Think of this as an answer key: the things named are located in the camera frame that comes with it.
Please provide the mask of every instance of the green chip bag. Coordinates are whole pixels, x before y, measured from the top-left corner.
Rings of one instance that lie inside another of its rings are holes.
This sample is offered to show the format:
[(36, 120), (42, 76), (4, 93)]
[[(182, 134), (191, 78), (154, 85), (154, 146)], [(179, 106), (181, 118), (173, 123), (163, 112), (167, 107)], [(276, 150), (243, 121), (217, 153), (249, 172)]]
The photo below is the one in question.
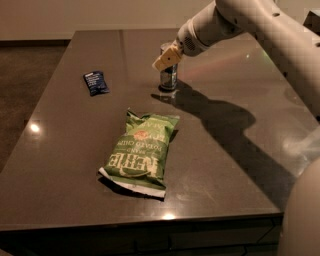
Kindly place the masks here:
[(170, 137), (179, 117), (127, 111), (126, 133), (99, 172), (134, 192), (164, 198), (164, 166)]

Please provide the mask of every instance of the concrete floor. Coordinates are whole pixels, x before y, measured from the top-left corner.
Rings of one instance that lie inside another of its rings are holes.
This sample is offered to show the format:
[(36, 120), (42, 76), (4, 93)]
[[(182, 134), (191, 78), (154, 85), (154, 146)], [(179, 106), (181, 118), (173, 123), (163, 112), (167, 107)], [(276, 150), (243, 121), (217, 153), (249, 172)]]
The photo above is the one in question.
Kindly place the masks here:
[(0, 47), (0, 172), (65, 49)]

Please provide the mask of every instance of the soda can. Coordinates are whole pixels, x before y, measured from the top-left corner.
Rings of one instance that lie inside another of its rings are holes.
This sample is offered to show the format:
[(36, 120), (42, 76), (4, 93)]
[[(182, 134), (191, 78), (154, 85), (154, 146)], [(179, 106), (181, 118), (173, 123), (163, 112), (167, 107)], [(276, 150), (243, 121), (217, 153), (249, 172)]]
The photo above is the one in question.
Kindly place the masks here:
[[(160, 54), (162, 54), (171, 43), (165, 43), (160, 46)], [(166, 68), (160, 72), (160, 88), (166, 91), (174, 91), (177, 87), (178, 77), (177, 77), (178, 64)]]

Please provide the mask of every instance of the reflective table surface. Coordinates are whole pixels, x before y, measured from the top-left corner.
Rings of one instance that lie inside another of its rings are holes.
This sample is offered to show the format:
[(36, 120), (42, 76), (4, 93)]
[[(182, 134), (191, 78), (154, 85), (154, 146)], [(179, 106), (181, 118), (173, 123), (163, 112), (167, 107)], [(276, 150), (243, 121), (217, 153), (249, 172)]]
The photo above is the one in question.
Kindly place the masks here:
[[(159, 91), (151, 64), (176, 32), (75, 33), (0, 174), (0, 231), (283, 213), (319, 155), (317, 121), (248, 34), (185, 57), (177, 90)], [(94, 70), (110, 93), (90, 97), (82, 76)], [(98, 174), (128, 108), (180, 116), (163, 201)]]

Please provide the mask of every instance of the small blue packet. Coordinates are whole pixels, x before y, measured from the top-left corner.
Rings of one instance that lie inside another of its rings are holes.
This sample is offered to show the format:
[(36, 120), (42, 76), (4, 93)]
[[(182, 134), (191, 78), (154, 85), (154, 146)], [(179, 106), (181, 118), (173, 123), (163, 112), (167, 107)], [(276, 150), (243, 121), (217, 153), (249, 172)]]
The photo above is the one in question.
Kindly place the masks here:
[(106, 82), (104, 81), (102, 71), (92, 71), (88, 74), (84, 74), (83, 78), (89, 88), (90, 96), (110, 92)]

